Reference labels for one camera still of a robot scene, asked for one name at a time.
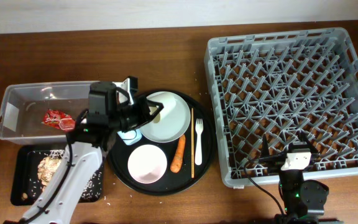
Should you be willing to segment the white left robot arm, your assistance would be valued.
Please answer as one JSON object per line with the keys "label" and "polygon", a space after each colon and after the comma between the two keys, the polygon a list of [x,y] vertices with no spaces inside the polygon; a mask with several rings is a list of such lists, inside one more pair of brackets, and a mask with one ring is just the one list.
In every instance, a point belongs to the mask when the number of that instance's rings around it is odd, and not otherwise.
{"label": "white left robot arm", "polygon": [[163,104],[137,96],[138,79],[93,82],[88,107],[66,133],[62,161],[50,183],[19,223],[69,223],[83,190],[112,149],[119,131],[125,133],[150,123]]}

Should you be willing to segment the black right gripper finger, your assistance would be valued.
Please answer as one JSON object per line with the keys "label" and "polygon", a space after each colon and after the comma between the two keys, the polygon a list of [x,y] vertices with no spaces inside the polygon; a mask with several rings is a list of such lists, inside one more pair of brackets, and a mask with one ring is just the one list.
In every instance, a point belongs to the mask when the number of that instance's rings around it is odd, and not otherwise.
{"label": "black right gripper finger", "polygon": [[307,135],[303,131],[300,131],[300,140],[301,142],[305,143],[307,146],[312,146],[312,144],[307,138]]}
{"label": "black right gripper finger", "polygon": [[264,134],[262,138],[262,149],[261,149],[261,156],[262,157],[268,157],[270,155],[269,153],[269,143],[267,141],[267,137]]}

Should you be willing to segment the pink bowl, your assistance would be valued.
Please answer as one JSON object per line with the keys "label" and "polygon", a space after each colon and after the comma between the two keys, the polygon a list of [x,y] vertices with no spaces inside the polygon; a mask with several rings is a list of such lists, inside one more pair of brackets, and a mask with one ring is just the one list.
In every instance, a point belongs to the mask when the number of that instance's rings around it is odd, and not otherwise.
{"label": "pink bowl", "polygon": [[128,158],[127,168],[136,182],[151,184],[164,175],[167,157],[159,147],[145,144],[133,150]]}

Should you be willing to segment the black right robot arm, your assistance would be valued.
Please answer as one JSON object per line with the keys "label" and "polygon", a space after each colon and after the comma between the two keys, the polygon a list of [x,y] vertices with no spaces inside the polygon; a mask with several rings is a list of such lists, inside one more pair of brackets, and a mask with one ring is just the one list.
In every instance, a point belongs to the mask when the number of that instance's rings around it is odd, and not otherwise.
{"label": "black right robot arm", "polygon": [[319,151],[302,131],[297,141],[274,155],[269,153],[267,137],[263,137],[259,163],[266,164],[269,172],[278,174],[278,191],[285,206],[285,212],[275,215],[275,223],[319,223],[329,187],[317,180],[305,180],[303,176],[318,157]]}

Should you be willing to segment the red snack wrapper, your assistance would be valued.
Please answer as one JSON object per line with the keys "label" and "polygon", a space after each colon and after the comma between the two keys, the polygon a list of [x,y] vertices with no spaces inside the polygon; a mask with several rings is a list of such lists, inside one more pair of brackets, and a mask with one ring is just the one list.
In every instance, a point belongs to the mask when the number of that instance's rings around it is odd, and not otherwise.
{"label": "red snack wrapper", "polygon": [[62,131],[71,131],[75,127],[75,121],[69,114],[51,109],[46,111],[42,124]]}

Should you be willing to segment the peanut shells and rice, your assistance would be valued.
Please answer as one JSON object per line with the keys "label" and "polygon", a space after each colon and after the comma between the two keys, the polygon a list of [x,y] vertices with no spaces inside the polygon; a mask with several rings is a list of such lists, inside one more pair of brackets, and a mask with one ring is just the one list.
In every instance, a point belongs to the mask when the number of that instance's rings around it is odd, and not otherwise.
{"label": "peanut shells and rice", "polygon": [[45,190],[46,186],[51,181],[52,176],[56,172],[61,161],[62,161],[62,159],[55,160],[50,157],[46,157],[45,160],[42,161],[40,163],[40,165],[38,166],[38,174],[40,175],[40,179],[42,182],[45,183],[45,187],[44,187],[43,191]]}

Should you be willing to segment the light blue plastic cup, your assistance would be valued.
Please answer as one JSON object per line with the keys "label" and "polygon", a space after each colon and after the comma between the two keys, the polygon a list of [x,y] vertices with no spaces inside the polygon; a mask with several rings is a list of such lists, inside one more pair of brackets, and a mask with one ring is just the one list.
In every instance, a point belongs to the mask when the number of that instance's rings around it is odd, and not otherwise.
{"label": "light blue plastic cup", "polygon": [[142,133],[139,129],[127,132],[119,131],[117,134],[127,146],[133,145],[142,139]]}

